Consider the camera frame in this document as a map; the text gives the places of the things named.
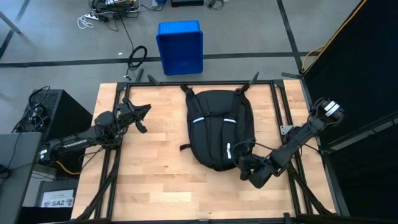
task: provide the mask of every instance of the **wooden table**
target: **wooden table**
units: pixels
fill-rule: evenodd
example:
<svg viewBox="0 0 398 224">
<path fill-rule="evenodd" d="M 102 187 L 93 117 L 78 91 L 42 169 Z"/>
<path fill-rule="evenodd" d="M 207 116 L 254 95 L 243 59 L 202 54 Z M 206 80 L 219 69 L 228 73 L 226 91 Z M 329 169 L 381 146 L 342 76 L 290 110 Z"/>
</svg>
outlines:
<svg viewBox="0 0 398 224">
<path fill-rule="evenodd" d="M 285 89 L 294 124 L 301 125 L 308 116 L 298 80 L 285 80 Z M 205 90 L 234 90 L 238 86 L 194 86 L 195 93 Z M 94 118 L 112 110 L 116 84 L 101 84 Z M 253 85 L 245 93 L 254 112 L 256 139 L 270 147 L 280 146 L 279 131 L 269 85 Z M 280 108 L 282 97 L 279 94 Z M 112 220 L 185 220 L 294 216 L 287 173 L 271 177 L 262 189 L 239 179 L 239 170 L 216 172 L 197 162 L 191 150 L 179 151 L 189 143 L 185 94 L 178 86 L 133 87 L 130 100 L 134 105 L 152 104 L 141 134 L 131 126 L 123 138 L 121 162 Z M 282 109 L 284 124 L 285 111 Z M 316 147 L 315 141 L 309 145 Z M 96 151 L 98 147 L 87 149 Z M 265 156 L 263 148 L 254 152 Z M 98 154 L 83 170 L 76 194 L 72 217 L 81 214 L 97 192 L 104 152 Z M 303 166 L 308 186 L 334 212 L 330 190 L 321 158 L 317 152 L 303 147 Z M 305 210 L 298 187 L 302 211 Z M 103 216 L 108 195 L 105 195 Z"/>
</svg>

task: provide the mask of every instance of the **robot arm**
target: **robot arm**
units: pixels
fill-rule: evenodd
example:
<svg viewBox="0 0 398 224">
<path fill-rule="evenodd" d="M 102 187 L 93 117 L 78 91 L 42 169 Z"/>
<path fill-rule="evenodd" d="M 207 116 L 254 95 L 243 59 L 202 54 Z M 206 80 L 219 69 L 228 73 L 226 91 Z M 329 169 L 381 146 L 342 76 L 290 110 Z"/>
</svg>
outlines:
<svg viewBox="0 0 398 224">
<path fill-rule="evenodd" d="M 308 140 L 316 136 L 328 126 L 335 126 L 343 119 L 342 107 L 332 100 L 319 99 L 311 110 L 308 121 L 298 130 L 289 131 L 288 141 L 269 157 L 249 155 L 240 157 L 238 167 L 241 169 L 241 179 L 249 181 L 261 188 L 271 175 L 280 176 L 286 170 L 293 154 Z"/>
<path fill-rule="evenodd" d="M 147 132 L 141 121 L 149 110 L 150 105 L 134 106 L 125 98 L 123 104 L 117 107 L 118 117 L 110 111 L 105 111 L 95 119 L 95 125 L 87 131 L 46 142 L 40 150 L 40 161 L 48 163 L 64 152 L 95 145 L 102 145 L 105 149 L 118 147 L 119 137 L 127 132 L 132 123 L 136 124 L 141 133 Z"/>
</svg>

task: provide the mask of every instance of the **concrete floor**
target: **concrete floor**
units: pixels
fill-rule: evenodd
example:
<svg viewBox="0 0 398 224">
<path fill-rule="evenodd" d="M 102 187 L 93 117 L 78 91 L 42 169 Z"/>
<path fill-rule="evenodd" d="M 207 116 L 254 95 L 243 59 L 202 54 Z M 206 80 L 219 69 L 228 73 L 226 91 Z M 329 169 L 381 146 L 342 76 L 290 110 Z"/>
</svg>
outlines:
<svg viewBox="0 0 398 224">
<path fill-rule="evenodd" d="M 292 49 L 292 40 L 287 35 L 281 3 L 296 50 Z M 134 45 L 146 46 L 148 57 L 159 56 L 155 41 L 158 24 L 184 20 L 199 20 L 205 55 L 222 54 L 219 59 L 206 59 L 204 71 L 199 75 L 167 77 L 161 62 L 144 63 L 145 74 L 150 73 L 159 81 L 249 80 L 257 71 L 259 79 L 272 80 L 282 78 L 281 72 L 298 74 L 295 58 L 303 60 L 307 52 L 325 45 L 358 3 L 359 0 L 230 0 L 222 10 L 212 11 L 205 6 L 171 8 L 169 1 L 162 12 L 147 11 L 140 13 L 138 19 L 124 21 Z M 141 4 L 150 6 L 151 0 L 141 0 Z M 96 21 L 90 21 L 94 29 L 77 28 L 78 17 L 90 11 L 87 0 L 0 1 L 0 10 L 23 33 L 5 41 L 10 36 L 9 28 L 0 21 L 0 45 L 5 49 L 2 56 L 0 50 L 0 133 L 11 131 L 35 88 L 50 85 L 64 89 L 93 113 L 100 83 L 126 81 L 122 77 L 127 69 L 125 63 L 87 61 L 127 58 L 131 53 L 121 21 L 118 21 L 119 32 Z M 230 58 L 233 55 L 229 54 L 238 53 L 271 54 Z M 307 65 L 313 58 L 308 58 Z M 79 65 L 44 63 L 32 67 L 37 66 L 36 62 L 77 60 Z M 32 180 L 33 185 L 38 185 L 39 180 Z M 35 191 L 26 205 L 34 203 Z"/>
</svg>

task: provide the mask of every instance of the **table leg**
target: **table leg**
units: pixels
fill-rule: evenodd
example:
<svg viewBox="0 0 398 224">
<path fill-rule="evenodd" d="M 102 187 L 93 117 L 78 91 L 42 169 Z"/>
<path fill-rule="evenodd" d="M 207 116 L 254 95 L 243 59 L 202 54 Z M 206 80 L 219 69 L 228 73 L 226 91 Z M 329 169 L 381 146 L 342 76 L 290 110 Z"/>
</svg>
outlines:
<svg viewBox="0 0 398 224">
<path fill-rule="evenodd" d="M 15 32 L 17 32 L 18 34 L 21 33 L 21 31 L 18 29 L 17 26 L 15 26 L 15 24 L 13 24 L 7 17 L 6 15 L 4 15 L 1 11 L 0 11 L 0 19 L 2 19 L 4 22 L 6 22 L 6 24 L 11 27 L 11 29 L 13 29 Z"/>
</svg>

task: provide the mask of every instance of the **blue bin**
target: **blue bin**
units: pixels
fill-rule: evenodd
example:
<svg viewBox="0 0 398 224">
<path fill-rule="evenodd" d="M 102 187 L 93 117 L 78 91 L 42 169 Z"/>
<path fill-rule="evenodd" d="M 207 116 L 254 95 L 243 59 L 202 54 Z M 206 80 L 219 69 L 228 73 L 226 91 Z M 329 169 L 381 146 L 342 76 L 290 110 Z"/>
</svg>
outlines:
<svg viewBox="0 0 398 224">
<path fill-rule="evenodd" d="M 198 21 L 162 22 L 156 41 L 165 75 L 203 71 L 203 33 Z"/>
</svg>

